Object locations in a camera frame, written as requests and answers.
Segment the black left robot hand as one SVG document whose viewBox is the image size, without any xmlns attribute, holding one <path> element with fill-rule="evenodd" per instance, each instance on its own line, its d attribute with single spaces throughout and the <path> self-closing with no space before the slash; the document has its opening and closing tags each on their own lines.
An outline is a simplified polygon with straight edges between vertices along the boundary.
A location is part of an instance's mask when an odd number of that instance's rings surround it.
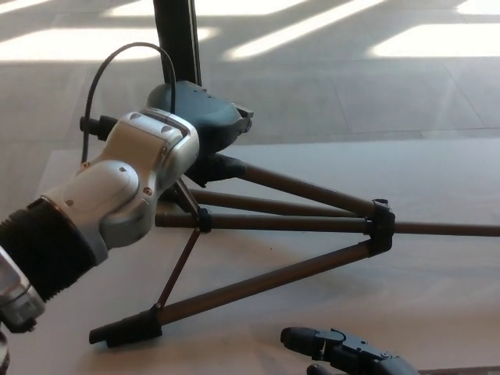
<svg viewBox="0 0 500 375">
<path fill-rule="evenodd" d="M 254 112 L 207 92 L 188 81 L 178 81 L 173 114 L 189 122 L 199 139 L 198 158 L 185 175 L 198 186 L 243 177 L 245 164 L 221 152 L 250 131 Z"/>
</svg>

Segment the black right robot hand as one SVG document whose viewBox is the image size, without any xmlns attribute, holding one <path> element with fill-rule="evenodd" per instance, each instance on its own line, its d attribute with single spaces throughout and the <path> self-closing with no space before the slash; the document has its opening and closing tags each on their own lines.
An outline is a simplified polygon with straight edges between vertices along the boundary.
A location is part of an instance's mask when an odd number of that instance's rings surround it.
<svg viewBox="0 0 500 375">
<path fill-rule="evenodd" d="M 286 327 L 280 342 L 313 361 L 325 362 L 346 374 L 417 374 L 401 356 L 375 348 L 361 337 L 339 330 Z"/>
</svg>

